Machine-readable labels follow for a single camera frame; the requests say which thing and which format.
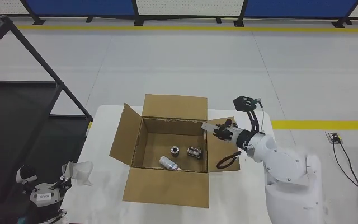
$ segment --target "cardboard box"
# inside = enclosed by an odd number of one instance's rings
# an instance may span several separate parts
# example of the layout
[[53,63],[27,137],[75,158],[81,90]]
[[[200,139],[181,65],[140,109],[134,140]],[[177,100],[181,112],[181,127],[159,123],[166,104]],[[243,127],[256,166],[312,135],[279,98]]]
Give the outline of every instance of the cardboard box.
[[[130,166],[123,200],[208,208],[208,172],[239,170],[239,162],[223,170],[216,168],[222,158],[237,152],[237,147],[207,135],[201,129],[207,118],[208,100],[202,97],[147,94],[142,116],[125,104],[110,152],[111,157]],[[180,148],[176,158],[171,156],[172,146]],[[188,156],[189,146],[202,149],[203,158]],[[159,163],[161,156],[182,170],[164,169]]]

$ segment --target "white table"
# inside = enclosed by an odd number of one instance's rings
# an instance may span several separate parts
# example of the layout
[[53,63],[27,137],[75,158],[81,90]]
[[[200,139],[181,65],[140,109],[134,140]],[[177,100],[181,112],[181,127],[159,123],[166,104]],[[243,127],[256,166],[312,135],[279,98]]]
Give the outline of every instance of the white table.
[[[132,107],[142,113],[143,107]],[[214,172],[210,178],[210,208],[123,202],[129,167],[109,156],[123,106],[98,108],[79,162],[92,161],[89,180],[93,186],[74,183],[64,198],[67,220],[72,223],[242,223],[271,224],[267,214],[263,164],[244,153],[241,171]],[[262,113],[256,112],[261,124]],[[246,113],[234,110],[208,110],[208,119],[234,116],[239,127],[251,129]],[[265,113],[263,131],[273,135],[270,117]]]

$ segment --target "power outlet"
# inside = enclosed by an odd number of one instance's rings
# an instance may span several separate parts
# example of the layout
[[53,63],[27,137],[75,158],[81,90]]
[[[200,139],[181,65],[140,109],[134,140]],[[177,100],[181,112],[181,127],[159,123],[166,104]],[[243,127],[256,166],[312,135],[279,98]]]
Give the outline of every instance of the power outlet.
[[343,144],[343,139],[342,139],[342,137],[340,136],[340,134],[338,134],[337,132],[326,132],[326,136],[327,136],[327,138],[328,138],[330,144],[339,144],[339,142],[333,140],[333,135],[334,135],[334,134],[337,134],[337,135],[338,135],[338,138],[340,138],[340,140],[341,140],[341,144]]

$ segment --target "gray floor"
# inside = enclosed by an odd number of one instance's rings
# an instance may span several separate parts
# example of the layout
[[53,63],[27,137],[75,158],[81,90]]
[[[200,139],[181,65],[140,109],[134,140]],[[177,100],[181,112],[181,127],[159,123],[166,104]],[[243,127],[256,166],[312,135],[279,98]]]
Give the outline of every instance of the gray floor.
[[[232,100],[240,95],[260,97],[272,120],[358,120],[357,34],[23,33],[94,116],[103,104],[141,106],[144,95],[151,93],[207,97],[211,109],[234,109]],[[13,35],[0,41],[0,52],[0,80],[51,80]],[[53,113],[80,111],[64,94]],[[340,131],[355,167],[357,133]],[[281,146],[303,146],[321,158],[326,223],[358,223],[357,188],[332,159],[332,145],[324,131],[275,130],[275,135]],[[348,170],[343,153],[338,152]]]

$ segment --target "yellow floor line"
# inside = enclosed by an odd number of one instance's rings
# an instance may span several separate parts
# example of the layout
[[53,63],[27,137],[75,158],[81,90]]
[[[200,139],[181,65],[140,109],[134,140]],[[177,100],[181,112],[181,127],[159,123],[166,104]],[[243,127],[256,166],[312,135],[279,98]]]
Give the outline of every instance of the yellow floor line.
[[272,120],[271,124],[273,129],[358,129],[358,120]]
[[66,26],[66,25],[17,25],[22,30],[81,30],[81,31],[246,31],[246,32],[345,32],[357,33],[358,29],[303,28],[303,27],[234,27],[234,26]]

